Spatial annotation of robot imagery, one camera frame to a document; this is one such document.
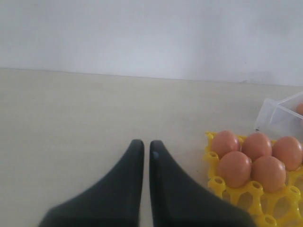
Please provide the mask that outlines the left gripper black idle right finger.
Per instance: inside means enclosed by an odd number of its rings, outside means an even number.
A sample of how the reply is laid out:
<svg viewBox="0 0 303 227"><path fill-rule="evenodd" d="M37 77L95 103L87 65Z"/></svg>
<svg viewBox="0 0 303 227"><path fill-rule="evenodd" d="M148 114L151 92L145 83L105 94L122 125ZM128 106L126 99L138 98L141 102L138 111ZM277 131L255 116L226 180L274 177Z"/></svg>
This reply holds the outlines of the left gripper black idle right finger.
<svg viewBox="0 0 303 227"><path fill-rule="evenodd" d="M160 140L150 143L149 182L155 227L254 227L245 211L194 181Z"/></svg>

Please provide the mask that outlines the left gripper black idle left finger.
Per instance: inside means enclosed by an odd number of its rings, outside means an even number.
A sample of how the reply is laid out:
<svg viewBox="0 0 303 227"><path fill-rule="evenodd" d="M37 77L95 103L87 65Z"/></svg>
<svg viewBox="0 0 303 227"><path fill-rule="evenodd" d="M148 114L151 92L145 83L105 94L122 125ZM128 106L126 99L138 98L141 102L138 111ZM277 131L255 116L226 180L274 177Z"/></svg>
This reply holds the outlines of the left gripper black idle left finger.
<svg viewBox="0 0 303 227"><path fill-rule="evenodd" d="M78 196L51 208L41 227L137 227L143 187L144 144L132 140L116 165Z"/></svg>

